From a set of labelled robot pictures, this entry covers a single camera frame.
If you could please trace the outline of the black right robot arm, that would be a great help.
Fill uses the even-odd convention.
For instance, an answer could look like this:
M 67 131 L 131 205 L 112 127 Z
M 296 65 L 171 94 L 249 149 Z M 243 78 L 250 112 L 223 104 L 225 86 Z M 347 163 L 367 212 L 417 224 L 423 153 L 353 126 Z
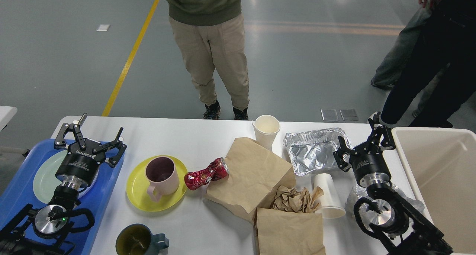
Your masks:
M 339 169 L 352 169 L 358 186 L 367 196 L 357 200 L 353 212 L 359 228 L 379 240 L 390 255 L 450 255 L 444 234 L 391 186 L 384 150 L 395 149 L 390 128 L 380 122 L 380 112 L 369 119 L 371 133 L 356 147 L 340 146 L 333 153 Z

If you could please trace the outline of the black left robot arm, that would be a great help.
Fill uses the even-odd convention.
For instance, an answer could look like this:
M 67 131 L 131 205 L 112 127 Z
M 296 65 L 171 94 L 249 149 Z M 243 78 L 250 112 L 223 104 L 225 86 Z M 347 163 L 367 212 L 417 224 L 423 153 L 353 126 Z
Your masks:
M 117 182 L 126 144 L 123 128 L 110 142 L 85 138 L 77 122 L 64 123 L 55 139 L 38 143 L 1 197 L 2 255 L 88 255 Z M 45 204 L 33 191 L 40 168 L 64 155 Z

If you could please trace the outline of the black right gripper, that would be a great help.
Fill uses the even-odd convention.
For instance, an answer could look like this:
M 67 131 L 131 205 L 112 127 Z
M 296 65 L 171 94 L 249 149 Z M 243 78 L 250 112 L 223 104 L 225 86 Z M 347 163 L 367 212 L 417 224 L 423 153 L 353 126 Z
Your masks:
M 391 173 L 384 160 L 382 151 L 396 148 L 391 128 L 380 121 L 380 112 L 374 112 L 367 120 L 372 129 L 369 135 L 370 143 L 362 143 L 354 150 L 348 148 L 343 136 L 338 136 L 340 146 L 333 152 L 338 168 L 348 172 L 351 168 L 360 187 L 369 187 L 371 184 L 388 184 Z M 350 155 L 350 164 L 344 160 L 344 155 Z

